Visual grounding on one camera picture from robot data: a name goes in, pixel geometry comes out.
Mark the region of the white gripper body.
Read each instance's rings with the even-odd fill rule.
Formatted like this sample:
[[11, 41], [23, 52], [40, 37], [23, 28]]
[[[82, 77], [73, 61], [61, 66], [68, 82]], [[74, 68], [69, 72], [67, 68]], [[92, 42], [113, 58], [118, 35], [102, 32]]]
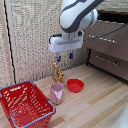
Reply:
[[52, 53], [79, 49], [83, 44], [83, 31], [53, 35], [49, 39], [49, 50]]

